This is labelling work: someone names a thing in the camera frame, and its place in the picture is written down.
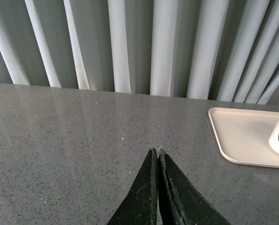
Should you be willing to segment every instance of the table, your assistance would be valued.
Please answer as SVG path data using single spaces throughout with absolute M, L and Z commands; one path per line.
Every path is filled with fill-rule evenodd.
M 279 169 L 224 159 L 208 118 L 213 107 L 279 112 L 0 84 L 0 224 L 106 224 L 148 149 L 162 147 L 231 224 L 279 225 Z

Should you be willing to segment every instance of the quartz countertop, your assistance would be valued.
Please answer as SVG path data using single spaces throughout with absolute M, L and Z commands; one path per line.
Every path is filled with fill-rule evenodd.
M 224 159 L 208 117 L 213 107 L 279 112 L 0 84 L 0 224 L 106 224 L 148 149 L 162 147 L 231 224 L 279 225 L 279 169 Z

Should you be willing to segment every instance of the white curtain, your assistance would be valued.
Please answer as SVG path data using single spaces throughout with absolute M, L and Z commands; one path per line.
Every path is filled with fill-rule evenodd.
M 0 0 L 0 83 L 279 105 L 279 0 Z

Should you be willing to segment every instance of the beige tray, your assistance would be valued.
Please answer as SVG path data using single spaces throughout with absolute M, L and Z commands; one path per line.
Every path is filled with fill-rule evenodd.
M 279 168 L 269 137 L 279 112 L 212 108 L 208 112 L 220 153 L 230 162 Z

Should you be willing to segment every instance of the speckled stone surface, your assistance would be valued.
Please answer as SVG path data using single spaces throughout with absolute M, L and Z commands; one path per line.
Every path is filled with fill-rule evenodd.
M 231 224 L 279 225 L 279 169 L 224 159 L 208 118 L 212 107 L 279 112 L 0 84 L 0 224 L 106 224 L 148 149 L 162 146 Z

